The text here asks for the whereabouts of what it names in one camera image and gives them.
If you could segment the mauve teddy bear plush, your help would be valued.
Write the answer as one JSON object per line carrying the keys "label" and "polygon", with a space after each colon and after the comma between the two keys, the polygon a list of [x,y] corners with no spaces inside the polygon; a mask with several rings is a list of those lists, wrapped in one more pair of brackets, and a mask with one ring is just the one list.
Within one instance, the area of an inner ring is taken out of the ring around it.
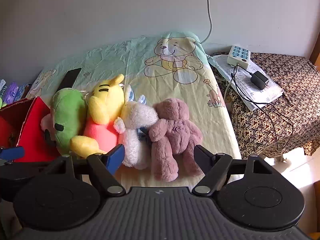
{"label": "mauve teddy bear plush", "polygon": [[157,180],[174,181],[178,177],[175,155],[182,155],[183,166],[190,176],[202,171],[194,159],[194,147],[202,143],[200,129],[189,120],[187,104],[177,98],[168,98],[154,104],[158,121],[149,129],[151,172]]}

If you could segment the white bunny plush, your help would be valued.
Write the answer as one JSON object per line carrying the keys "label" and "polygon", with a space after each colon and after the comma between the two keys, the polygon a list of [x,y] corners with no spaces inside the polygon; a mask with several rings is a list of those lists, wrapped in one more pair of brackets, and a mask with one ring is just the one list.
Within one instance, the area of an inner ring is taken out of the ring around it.
{"label": "white bunny plush", "polygon": [[131,86],[124,90],[124,104],[120,116],[114,121],[119,134],[118,142],[125,147],[123,164],[143,170],[150,165],[151,149],[146,141],[149,128],[158,121],[156,110],[145,104],[145,96],[137,101]]}

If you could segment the yellow tiger plush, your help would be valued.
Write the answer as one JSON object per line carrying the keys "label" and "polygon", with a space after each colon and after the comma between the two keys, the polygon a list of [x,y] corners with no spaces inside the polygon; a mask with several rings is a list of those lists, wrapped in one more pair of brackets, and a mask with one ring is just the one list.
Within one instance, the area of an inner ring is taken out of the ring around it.
{"label": "yellow tiger plush", "polygon": [[117,145],[118,133],[113,124],[124,105],[124,91],[120,84],[124,75],[99,82],[89,96],[87,120],[83,135],[70,140],[70,150],[87,158],[95,153],[106,154]]}

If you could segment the green mushroom plush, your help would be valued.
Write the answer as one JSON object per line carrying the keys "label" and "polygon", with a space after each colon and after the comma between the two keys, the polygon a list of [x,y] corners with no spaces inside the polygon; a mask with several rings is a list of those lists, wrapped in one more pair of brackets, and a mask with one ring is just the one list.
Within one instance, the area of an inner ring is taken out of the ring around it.
{"label": "green mushroom plush", "polygon": [[70,141],[80,135],[86,123],[87,103],[76,89],[63,88],[55,93],[50,109],[53,140],[61,155],[70,151]]}

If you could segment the red cardboard box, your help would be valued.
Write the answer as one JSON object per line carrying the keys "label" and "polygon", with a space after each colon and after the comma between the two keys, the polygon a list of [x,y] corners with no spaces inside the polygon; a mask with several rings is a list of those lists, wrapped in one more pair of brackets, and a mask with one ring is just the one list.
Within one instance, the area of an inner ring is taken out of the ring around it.
{"label": "red cardboard box", "polygon": [[1,147],[24,149],[17,163],[53,161],[60,156],[56,146],[46,142],[41,120],[50,113],[40,97],[23,99],[1,108]]}

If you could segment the pink round plush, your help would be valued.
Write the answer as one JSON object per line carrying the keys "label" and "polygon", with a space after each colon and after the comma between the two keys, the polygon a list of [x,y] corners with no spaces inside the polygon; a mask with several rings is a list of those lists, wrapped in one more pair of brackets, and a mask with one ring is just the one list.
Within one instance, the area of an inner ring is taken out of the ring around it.
{"label": "pink round plush", "polygon": [[44,132],[45,141],[48,143],[56,142],[55,139],[55,128],[53,124],[53,118],[51,114],[47,114],[41,120],[41,129]]}

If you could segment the purple tissue pack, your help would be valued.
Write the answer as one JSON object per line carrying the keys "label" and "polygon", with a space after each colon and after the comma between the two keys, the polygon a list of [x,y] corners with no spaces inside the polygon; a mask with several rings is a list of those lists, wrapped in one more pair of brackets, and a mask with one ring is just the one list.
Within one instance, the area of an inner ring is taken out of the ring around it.
{"label": "purple tissue pack", "polygon": [[7,105],[13,103],[15,96],[18,92],[18,85],[16,82],[12,82],[5,91],[5,94],[3,96],[3,102]]}

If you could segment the brown patterned tablecloth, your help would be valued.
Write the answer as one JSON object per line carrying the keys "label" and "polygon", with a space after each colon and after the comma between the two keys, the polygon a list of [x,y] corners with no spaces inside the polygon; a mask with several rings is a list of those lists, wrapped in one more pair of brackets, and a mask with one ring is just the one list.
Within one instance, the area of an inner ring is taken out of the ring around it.
{"label": "brown patterned tablecloth", "polygon": [[222,94],[231,98],[231,122],[242,158],[269,158],[303,148],[313,155],[319,148],[319,71],[301,56],[254,53],[252,60],[283,89],[274,102],[250,111],[228,81],[212,67]]}

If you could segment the stack of papers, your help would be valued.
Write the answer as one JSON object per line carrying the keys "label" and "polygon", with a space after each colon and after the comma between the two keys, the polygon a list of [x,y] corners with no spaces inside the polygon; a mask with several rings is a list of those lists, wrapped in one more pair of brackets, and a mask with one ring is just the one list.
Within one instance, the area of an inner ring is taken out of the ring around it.
{"label": "stack of papers", "polygon": [[[227,63],[227,55],[216,55],[208,59],[208,62],[219,72],[219,74],[231,82],[231,87],[237,92],[237,88],[232,80],[234,67]],[[277,85],[256,63],[250,60],[248,71],[255,73],[261,72],[268,78],[266,87],[260,90],[252,81],[251,75],[239,67],[235,75],[236,84],[240,94],[249,100],[257,102],[259,107],[264,107],[266,103],[272,103],[274,100],[282,96],[283,89]]]}

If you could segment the black smartphone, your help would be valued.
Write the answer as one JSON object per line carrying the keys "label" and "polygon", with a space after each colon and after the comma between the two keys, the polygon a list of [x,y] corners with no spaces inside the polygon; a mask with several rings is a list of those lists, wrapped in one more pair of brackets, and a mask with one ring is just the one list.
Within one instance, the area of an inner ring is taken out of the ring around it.
{"label": "black smartphone", "polygon": [[57,88],[57,92],[61,89],[64,88],[72,88],[73,85],[75,84],[80,72],[81,72],[82,68],[76,68],[73,70],[69,70],[63,80],[61,81],[59,87]]}

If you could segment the black power adapter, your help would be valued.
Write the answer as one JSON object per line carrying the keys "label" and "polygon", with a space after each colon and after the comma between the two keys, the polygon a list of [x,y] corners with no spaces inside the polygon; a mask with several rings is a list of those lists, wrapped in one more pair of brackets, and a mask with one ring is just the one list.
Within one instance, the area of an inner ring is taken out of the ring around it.
{"label": "black power adapter", "polygon": [[259,71],[256,71],[251,75],[251,83],[257,86],[260,90],[263,90],[268,82],[269,79]]}

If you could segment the bear print bed sheet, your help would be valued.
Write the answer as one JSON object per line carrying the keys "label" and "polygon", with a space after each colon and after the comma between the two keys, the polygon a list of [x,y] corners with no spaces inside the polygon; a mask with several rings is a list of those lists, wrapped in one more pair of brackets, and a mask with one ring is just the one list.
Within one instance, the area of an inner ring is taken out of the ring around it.
{"label": "bear print bed sheet", "polygon": [[135,97],[153,105],[167,98],[183,100],[190,120],[212,153],[241,157],[232,123],[217,80],[198,37],[189,32],[140,37],[70,56],[40,72],[27,94],[50,103],[65,74],[80,68],[74,88],[92,91],[100,81],[123,74]]}

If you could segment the white power strip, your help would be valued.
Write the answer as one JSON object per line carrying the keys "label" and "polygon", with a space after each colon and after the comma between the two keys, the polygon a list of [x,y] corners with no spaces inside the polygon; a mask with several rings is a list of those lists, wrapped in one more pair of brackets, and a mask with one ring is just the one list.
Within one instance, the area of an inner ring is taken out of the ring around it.
{"label": "white power strip", "polygon": [[250,65],[251,52],[239,46],[232,46],[228,57],[227,63],[231,66],[239,65],[241,68],[247,70]]}

